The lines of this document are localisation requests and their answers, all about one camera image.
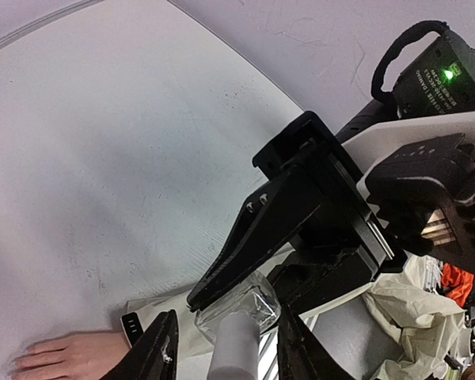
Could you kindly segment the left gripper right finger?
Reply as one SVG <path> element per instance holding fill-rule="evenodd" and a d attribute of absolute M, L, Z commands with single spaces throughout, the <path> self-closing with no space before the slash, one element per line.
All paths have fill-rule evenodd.
<path fill-rule="evenodd" d="M 354 380 L 286 304 L 278 320 L 277 363 L 279 379 Z"/>

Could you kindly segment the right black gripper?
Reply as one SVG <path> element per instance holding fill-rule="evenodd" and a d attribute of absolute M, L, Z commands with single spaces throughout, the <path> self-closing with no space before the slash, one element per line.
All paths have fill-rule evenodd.
<path fill-rule="evenodd" d="M 295 313 L 403 272 L 407 253 L 357 191 L 361 172 L 316 113 L 289 123 L 253 165 L 270 181 L 245 199 L 220 254 L 187 297 L 191 312 L 229 293 L 287 242 L 294 252 L 267 280 Z"/>

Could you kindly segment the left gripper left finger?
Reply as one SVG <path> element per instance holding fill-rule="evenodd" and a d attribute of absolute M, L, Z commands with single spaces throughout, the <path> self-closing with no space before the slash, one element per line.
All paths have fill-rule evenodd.
<path fill-rule="evenodd" d="M 169 380 L 177 376 L 178 318 L 161 312 L 104 380 Z"/>

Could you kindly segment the white nail polish cap brush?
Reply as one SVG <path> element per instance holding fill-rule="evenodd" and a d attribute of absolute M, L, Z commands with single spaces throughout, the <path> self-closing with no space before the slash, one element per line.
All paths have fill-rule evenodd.
<path fill-rule="evenodd" d="M 260 327 L 246 312 L 219 324 L 207 379 L 257 379 Z"/>

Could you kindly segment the forearm in beige sleeve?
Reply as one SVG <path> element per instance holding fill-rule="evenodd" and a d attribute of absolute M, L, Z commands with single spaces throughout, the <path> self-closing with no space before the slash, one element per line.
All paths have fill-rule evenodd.
<path fill-rule="evenodd" d="M 425 379 L 439 367 L 464 329 L 455 301 L 424 289 L 434 261 L 411 256 L 403 272 L 306 313 L 314 335 L 359 379 Z"/>

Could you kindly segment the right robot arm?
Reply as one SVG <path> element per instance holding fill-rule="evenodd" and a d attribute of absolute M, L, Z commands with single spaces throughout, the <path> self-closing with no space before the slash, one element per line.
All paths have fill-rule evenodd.
<path fill-rule="evenodd" d="M 279 300 L 304 313 L 401 272 L 411 253 L 475 275 L 475 50 L 421 21 L 377 65 L 370 103 L 332 133 L 311 111 L 253 158 L 267 182 L 243 203 L 189 294 L 206 310 L 270 260 Z"/>

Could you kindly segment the person's bare hand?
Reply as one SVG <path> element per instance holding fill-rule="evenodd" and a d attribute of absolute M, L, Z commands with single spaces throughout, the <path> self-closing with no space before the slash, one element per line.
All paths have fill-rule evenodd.
<path fill-rule="evenodd" d="M 12 379 L 100 379 L 129 352 L 121 332 L 79 332 L 30 346 L 13 361 Z"/>

